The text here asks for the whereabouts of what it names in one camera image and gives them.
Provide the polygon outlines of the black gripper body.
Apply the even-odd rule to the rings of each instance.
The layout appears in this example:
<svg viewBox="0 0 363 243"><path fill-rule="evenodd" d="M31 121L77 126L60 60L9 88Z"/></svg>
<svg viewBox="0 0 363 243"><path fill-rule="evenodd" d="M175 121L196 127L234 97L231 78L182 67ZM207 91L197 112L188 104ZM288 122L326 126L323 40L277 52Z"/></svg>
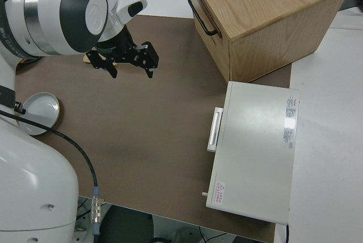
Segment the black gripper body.
<svg viewBox="0 0 363 243"><path fill-rule="evenodd" d="M127 26L124 26L113 38L97 42L96 49L103 57L116 63L137 63L140 57L135 46Z"/></svg>

